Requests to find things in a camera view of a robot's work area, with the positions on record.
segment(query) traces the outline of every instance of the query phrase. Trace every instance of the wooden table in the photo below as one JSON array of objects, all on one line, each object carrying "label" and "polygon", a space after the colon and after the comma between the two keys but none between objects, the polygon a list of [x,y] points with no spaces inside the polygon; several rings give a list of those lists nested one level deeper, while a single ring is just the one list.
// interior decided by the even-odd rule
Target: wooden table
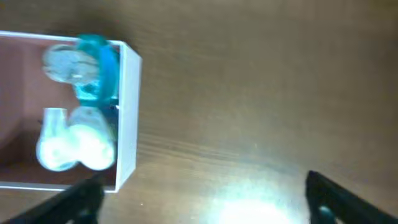
[{"label": "wooden table", "polygon": [[[19,0],[0,29],[100,32],[142,55],[137,170],[102,223],[308,223],[309,169],[398,215],[397,15],[393,0]],[[0,220],[53,195],[0,190]]]}]

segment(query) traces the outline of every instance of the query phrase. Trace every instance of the wood grain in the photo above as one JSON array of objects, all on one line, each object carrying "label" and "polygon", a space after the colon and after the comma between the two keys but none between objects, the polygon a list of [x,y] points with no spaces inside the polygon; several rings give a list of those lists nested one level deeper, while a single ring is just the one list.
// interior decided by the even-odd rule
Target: wood grain
[{"label": "wood grain", "polygon": [[[19,0],[0,29],[100,32],[144,59],[137,170],[107,196],[102,223],[239,223],[245,206],[308,223],[309,169],[398,215],[397,8]],[[0,218],[52,195],[2,190]]]}]

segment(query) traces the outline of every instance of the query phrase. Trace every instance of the open box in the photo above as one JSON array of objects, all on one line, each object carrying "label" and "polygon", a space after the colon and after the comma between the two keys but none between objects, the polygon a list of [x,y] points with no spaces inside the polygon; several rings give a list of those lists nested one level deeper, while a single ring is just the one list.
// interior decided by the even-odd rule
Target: open box
[{"label": "open box", "polygon": [[[42,56],[53,44],[76,38],[0,31],[0,188],[63,190],[96,173],[83,165],[53,172],[36,159],[44,108],[79,105],[72,86],[47,78]],[[107,192],[118,192],[136,168],[141,58],[126,43],[112,40],[120,53],[118,154],[102,171]]]}]

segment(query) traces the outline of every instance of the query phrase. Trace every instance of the black object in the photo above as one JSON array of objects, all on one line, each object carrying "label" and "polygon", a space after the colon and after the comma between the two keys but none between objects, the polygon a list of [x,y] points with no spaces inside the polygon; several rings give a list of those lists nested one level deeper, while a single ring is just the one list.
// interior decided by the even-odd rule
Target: black object
[{"label": "black object", "polygon": [[100,177],[96,175],[4,223],[96,224],[103,199],[103,184]]},{"label": "black object", "polygon": [[395,224],[398,219],[380,211],[318,172],[310,171],[305,195],[311,224]]}]

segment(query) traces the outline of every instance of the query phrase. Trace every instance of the white box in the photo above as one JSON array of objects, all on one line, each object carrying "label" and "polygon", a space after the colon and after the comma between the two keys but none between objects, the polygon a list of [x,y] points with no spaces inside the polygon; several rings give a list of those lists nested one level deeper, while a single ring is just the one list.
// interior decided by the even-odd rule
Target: white box
[{"label": "white box", "polygon": [[[53,44],[77,38],[0,30],[0,188],[63,190],[95,171],[82,165],[65,172],[44,169],[35,156],[43,108],[78,106],[72,86],[42,71],[42,54]],[[107,192],[118,192],[136,168],[141,58],[125,42],[112,40],[120,53],[118,156],[104,170]]]}]

